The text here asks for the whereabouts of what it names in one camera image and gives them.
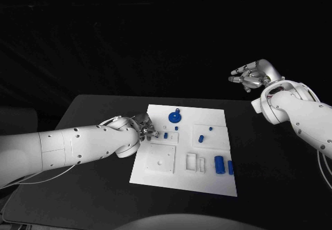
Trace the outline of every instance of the white board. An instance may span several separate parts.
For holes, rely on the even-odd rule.
[[[181,110],[182,120],[179,123],[172,123],[168,116],[176,108]],[[140,143],[130,183],[237,196],[234,175],[228,174],[228,161],[233,159],[224,110],[150,104],[148,113],[156,131],[162,135]],[[198,142],[200,135],[204,135],[202,143]],[[188,154],[197,155],[195,172],[187,170]],[[215,156],[224,157],[225,174],[215,173]]]

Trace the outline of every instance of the robotic arm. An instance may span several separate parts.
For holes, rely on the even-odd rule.
[[[0,188],[21,177],[100,160],[114,152],[120,158],[132,156],[146,136],[159,136],[148,114],[117,116],[97,126],[0,136]]]
[[[241,83],[247,92],[266,87],[262,97],[251,104],[272,124],[290,121],[298,136],[332,159],[332,107],[322,103],[311,88],[285,80],[270,62],[264,59],[247,64],[228,77]]]

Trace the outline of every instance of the blue object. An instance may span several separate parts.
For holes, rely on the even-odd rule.
[[[181,110],[176,109],[168,116],[168,119],[172,123],[178,123],[182,120]]]
[[[234,175],[234,172],[233,172],[233,161],[228,161],[228,171],[230,171],[230,175]]]
[[[200,136],[200,143],[202,143],[204,135]]]
[[[223,156],[215,156],[215,172],[217,174],[224,174],[225,173],[225,165],[224,165],[224,157]]]

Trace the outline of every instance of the table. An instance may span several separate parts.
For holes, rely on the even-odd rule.
[[[80,95],[57,129],[97,125],[116,115],[132,117],[149,104],[225,110],[238,197],[132,184],[136,154],[123,159],[113,154],[45,183],[21,185],[6,205],[6,221],[110,230],[149,216],[188,213],[266,229],[331,225],[332,192],[316,151],[289,122],[270,124],[250,101]],[[29,182],[67,169],[45,171]]]

